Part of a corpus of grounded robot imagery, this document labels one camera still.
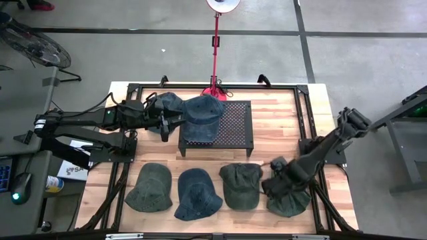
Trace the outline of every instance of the perforated metal platform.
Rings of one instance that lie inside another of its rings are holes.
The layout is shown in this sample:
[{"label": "perforated metal platform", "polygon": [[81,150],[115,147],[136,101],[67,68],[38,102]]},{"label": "perforated metal platform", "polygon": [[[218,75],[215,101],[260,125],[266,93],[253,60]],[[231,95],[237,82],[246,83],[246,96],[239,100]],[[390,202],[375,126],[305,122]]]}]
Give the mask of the perforated metal platform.
[{"label": "perforated metal platform", "polygon": [[186,149],[246,149],[250,157],[254,150],[252,132],[251,101],[224,101],[224,115],[220,120],[220,130],[213,143],[189,142],[179,129],[178,148],[185,157]]}]

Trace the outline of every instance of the green bucket hat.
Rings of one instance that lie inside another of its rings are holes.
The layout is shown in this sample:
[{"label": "green bucket hat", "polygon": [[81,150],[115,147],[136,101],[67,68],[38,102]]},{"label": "green bucket hat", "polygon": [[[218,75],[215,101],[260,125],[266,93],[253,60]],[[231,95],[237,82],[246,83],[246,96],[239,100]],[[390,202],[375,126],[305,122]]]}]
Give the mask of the green bucket hat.
[{"label": "green bucket hat", "polygon": [[254,163],[232,163],[221,168],[224,199],[235,210],[250,210],[260,202],[261,166]]},{"label": "green bucket hat", "polygon": [[134,210],[153,213],[172,206],[170,199],[172,175],[158,163],[147,163],[139,172],[135,187],[127,194],[125,202]]},{"label": "green bucket hat", "polygon": [[267,209],[282,217],[293,217],[303,213],[312,198],[305,191],[292,192],[280,199],[269,198],[267,200]]}]

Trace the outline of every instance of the wooden tabletop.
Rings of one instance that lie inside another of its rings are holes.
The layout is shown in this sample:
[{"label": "wooden tabletop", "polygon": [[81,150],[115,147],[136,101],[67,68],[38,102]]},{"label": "wooden tabletop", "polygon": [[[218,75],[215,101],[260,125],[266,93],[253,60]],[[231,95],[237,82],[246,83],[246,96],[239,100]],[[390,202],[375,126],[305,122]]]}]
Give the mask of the wooden tabletop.
[{"label": "wooden tabletop", "polygon": [[[117,101],[125,99],[129,82],[113,82],[110,91]],[[310,99],[318,135],[326,135],[335,128],[328,94],[324,84],[309,84]],[[200,94],[199,89],[144,89],[143,99],[153,91],[164,93],[173,91],[182,99],[190,99]],[[280,217],[266,209],[266,196],[261,195],[260,203],[252,211],[234,211],[224,202],[222,208],[211,217],[195,221],[181,221],[173,214],[179,205],[177,179],[191,168],[205,169],[212,178],[216,193],[224,199],[220,168],[229,163],[267,163],[277,156],[291,160],[298,155],[300,132],[296,117],[293,91],[288,90],[243,90],[230,89],[234,93],[229,100],[250,100],[254,127],[254,151],[246,158],[244,149],[188,149],[182,157],[177,148],[179,129],[176,129],[167,143],[161,142],[158,134],[138,130],[138,146],[135,162],[131,164],[126,185],[127,194],[134,188],[138,174],[146,163],[161,163],[172,173],[171,199],[173,206],[158,213],[140,213],[123,204],[120,231],[127,232],[176,232],[176,233],[314,233],[313,211],[310,206],[302,214],[291,218]],[[304,120],[307,123],[304,98],[301,96]],[[264,176],[270,176],[268,166],[263,167]],[[346,176],[337,166],[325,166],[329,196],[345,220],[357,228],[350,189]],[[89,172],[83,200],[80,205],[76,227],[87,223],[105,199],[111,163],[101,163]],[[319,200],[322,223],[326,227],[324,206]],[[116,200],[111,204],[109,225],[112,224]]]}]

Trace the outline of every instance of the computer mouse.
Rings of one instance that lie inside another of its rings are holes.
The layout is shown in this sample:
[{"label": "computer mouse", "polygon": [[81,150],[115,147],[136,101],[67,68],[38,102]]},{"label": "computer mouse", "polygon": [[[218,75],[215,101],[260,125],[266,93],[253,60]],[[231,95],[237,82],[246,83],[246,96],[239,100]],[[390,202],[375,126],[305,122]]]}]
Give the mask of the computer mouse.
[{"label": "computer mouse", "polygon": [[31,173],[20,173],[12,182],[11,197],[12,203],[16,205],[24,204],[31,194]]}]

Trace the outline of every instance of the concrete floor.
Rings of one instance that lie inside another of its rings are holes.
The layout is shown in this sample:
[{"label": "concrete floor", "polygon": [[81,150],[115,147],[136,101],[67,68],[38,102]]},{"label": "concrete floor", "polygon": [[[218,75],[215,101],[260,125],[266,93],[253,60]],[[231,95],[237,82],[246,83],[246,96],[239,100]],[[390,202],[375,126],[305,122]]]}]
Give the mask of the concrete floor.
[{"label": "concrete floor", "polygon": [[[214,28],[214,13],[205,1],[51,1],[57,8],[48,13],[18,11],[14,4],[6,11],[34,27]],[[300,5],[306,31],[427,32],[423,0],[300,0]],[[242,0],[233,13],[223,15],[220,28],[297,31],[296,19],[292,0]],[[69,70],[83,77],[81,83],[62,84],[55,92],[56,103],[70,111],[97,103],[111,81],[159,81],[162,75],[171,81],[207,81],[211,71],[209,35],[48,36],[68,50],[73,59]],[[224,35],[221,44],[218,74],[224,81],[254,82],[264,73],[274,83],[308,82],[298,36]],[[349,106],[375,121],[427,83],[427,38],[308,37],[308,49],[315,81],[327,85],[335,115]],[[0,53],[0,64],[32,67],[7,46],[0,45]],[[427,191],[397,197],[388,192],[407,176],[385,129],[355,141],[346,155],[360,229],[427,238]],[[54,230],[66,229],[73,213],[60,206],[74,206],[77,200],[53,204]]]}]

